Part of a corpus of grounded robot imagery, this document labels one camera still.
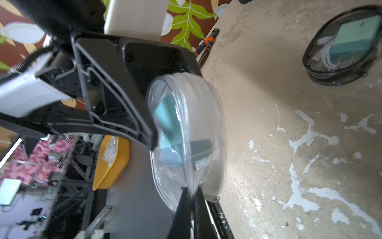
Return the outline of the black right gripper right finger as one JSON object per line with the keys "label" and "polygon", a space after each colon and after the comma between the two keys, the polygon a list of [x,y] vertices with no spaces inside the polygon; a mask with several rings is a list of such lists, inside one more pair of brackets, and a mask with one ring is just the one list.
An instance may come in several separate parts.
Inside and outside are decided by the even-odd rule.
{"label": "black right gripper right finger", "polygon": [[201,188],[194,196],[194,238],[218,239],[216,229],[211,222],[209,211]]}

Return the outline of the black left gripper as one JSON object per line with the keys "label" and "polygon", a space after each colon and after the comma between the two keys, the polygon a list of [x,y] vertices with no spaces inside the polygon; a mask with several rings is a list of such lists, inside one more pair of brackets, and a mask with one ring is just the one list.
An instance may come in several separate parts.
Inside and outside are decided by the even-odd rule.
{"label": "black left gripper", "polygon": [[166,74],[202,75],[195,54],[173,44],[93,32],[72,33],[71,44],[91,125],[150,150],[158,139],[144,99],[151,82]]}

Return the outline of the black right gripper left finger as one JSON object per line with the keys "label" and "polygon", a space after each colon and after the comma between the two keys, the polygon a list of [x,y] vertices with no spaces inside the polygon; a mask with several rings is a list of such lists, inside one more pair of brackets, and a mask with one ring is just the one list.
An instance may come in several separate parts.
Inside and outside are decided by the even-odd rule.
{"label": "black right gripper left finger", "polygon": [[172,226],[166,239],[190,239],[192,200],[188,188],[184,188]]}

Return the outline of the teal charger plug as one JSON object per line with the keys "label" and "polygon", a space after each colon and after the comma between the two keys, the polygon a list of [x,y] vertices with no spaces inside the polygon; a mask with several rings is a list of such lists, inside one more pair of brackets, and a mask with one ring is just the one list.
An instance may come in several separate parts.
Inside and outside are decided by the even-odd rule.
{"label": "teal charger plug", "polygon": [[[158,146],[152,159],[170,167],[182,167],[185,162],[184,139],[173,95],[167,95],[154,112],[159,127]],[[198,167],[212,158],[213,144],[210,139],[192,140],[191,158]]]}

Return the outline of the mint green charger plug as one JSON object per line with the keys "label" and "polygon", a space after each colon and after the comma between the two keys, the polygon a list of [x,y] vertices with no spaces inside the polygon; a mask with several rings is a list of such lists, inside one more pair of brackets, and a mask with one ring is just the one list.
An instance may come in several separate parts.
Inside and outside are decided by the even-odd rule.
{"label": "mint green charger plug", "polygon": [[380,15],[341,25],[330,49],[330,59],[368,50],[382,24]]}

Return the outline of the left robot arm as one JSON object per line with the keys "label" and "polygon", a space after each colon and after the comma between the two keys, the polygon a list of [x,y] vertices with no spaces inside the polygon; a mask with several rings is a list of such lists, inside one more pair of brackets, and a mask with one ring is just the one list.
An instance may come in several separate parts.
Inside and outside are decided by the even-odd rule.
{"label": "left robot arm", "polygon": [[12,1],[52,37],[1,76],[1,126],[21,138],[95,133],[154,149],[154,80],[200,79],[194,54],[160,42],[168,1]]}

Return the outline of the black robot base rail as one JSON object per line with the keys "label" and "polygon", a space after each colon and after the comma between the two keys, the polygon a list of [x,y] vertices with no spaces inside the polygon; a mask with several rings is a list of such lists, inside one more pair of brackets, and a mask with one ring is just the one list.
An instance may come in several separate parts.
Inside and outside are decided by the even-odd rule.
{"label": "black robot base rail", "polygon": [[235,239],[220,203],[218,201],[206,201],[206,205],[209,211],[211,223],[214,226],[217,237],[219,239]]}

